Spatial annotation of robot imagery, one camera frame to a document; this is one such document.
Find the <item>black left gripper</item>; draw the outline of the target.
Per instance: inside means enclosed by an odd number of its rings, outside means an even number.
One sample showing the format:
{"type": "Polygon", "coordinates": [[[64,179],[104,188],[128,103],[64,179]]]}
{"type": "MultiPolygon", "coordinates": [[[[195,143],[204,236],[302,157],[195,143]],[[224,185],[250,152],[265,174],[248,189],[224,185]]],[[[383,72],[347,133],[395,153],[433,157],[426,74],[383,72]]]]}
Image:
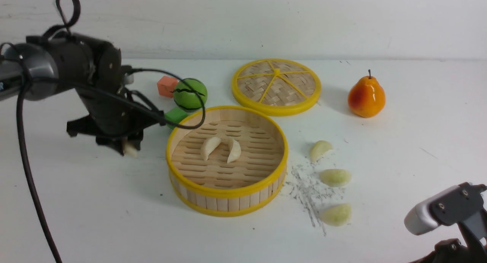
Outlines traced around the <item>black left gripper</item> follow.
{"type": "Polygon", "coordinates": [[[69,121],[67,133],[71,137],[78,134],[94,136],[96,143],[109,147],[123,155],[122,142],[131,142],[138,151],[144,138],[144,129],[157,120],[121,103],[122,99],[133,103],[137,91],[125,87],[127,73],[131,66],[121,64],[121,51],[109,41],[85,35],[75,35],[80,46],[90,48],[94,72],[86,81],[87,86],[98,88],[116,96],[118,100],[104,97],[100,93],[77,88],[76,92],[88,111],[88,116],[69,121]]]}

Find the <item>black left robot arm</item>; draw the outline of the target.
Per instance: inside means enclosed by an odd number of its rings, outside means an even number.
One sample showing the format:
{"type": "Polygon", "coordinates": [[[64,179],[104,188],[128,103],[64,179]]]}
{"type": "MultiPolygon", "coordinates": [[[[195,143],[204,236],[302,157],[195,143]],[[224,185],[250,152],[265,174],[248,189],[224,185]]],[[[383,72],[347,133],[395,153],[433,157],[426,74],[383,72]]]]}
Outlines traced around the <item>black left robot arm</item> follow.
{"type": "MultiPolygon", "coordinates": [[[[26,79],[22,67],[13,59],[23,57],[27,71],[36,81],[25,95],[26,100],[42,100],[72,89],[71,83],[84,84],[122,99],[133,101],[126,87],[131,66],[121,64],[121,52],[109,41],[60,31],[52,39],[28,36],[5,52],[1,63],[1,99],[16,96],[26,79]]],[[[98,145],[123,154],[122,140],[132,142],[137,150],[144,129],[158,124],[157,119],[118,100],[76,88],[88,116],[68,121],[67,133],[94,136],[98,145]]]]}

